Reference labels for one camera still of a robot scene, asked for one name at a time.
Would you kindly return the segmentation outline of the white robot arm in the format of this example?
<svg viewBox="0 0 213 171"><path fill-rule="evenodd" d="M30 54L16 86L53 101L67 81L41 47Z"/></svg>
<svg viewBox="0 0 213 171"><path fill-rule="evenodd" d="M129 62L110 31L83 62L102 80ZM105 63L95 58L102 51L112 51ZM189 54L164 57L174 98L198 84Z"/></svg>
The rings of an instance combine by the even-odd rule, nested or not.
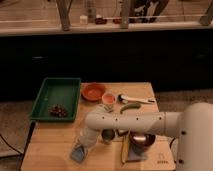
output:
<svg viewBox="0 0 213 171"><path fill-rule="evenodd" d="M84 120L79 141L90 148L103 129L123 129L178 139L176 171L213 171L213 104L195 103L183 112L127 115L97 105Z"/></svg>

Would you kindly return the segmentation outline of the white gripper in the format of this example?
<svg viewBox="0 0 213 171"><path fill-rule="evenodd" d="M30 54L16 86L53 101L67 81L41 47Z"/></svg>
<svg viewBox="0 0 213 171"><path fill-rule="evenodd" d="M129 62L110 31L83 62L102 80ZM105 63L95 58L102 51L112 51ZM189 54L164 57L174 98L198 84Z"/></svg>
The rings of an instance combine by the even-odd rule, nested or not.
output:
<svg viewBox="0 0 213 171"><path fill-rule="evenodd" d="M91 148L97 142L100 132L84 128L80 131L79 141L85 148Z"/></svg>

